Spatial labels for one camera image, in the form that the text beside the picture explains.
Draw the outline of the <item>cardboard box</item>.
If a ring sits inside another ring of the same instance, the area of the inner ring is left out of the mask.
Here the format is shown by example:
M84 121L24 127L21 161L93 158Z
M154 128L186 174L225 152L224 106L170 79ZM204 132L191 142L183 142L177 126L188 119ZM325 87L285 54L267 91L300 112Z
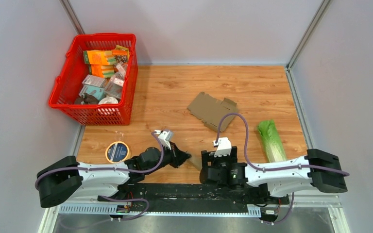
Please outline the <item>cardboard box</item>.
M196 170L201 171L202 170L202 161L200 157L197 156L191 156L187 159L187 162L193 166Z
M220 120L229 113L238 113L237 103L231 99L219 100L205 92L200 92L188 105L190 113L199 119L204 126L217 132Z

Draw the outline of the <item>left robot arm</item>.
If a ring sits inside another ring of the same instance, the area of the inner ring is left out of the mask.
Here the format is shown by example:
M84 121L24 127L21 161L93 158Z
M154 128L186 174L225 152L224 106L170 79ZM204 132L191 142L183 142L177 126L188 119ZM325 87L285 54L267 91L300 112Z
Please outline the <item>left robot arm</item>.
M167 165L178 168L191 154L170 147L149 147L138 156L117 164L88 164L67 156L36 175L35 188L42 208L54 207L67 200L96 197L124 201L129 195L126 184L134 184Z

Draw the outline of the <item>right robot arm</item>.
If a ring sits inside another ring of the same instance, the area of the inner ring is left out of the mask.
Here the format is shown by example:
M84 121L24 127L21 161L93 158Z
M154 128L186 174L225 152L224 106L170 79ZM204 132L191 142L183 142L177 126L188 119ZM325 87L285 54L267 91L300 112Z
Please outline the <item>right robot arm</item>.
M323 150L308 149L305 156L273 163L239 163L237 148L230 154L217 156L215 151L201 152L200 182L231 191L258 189L263 203L287 194L318 189L322 193L345 193L347 186L339 157Z

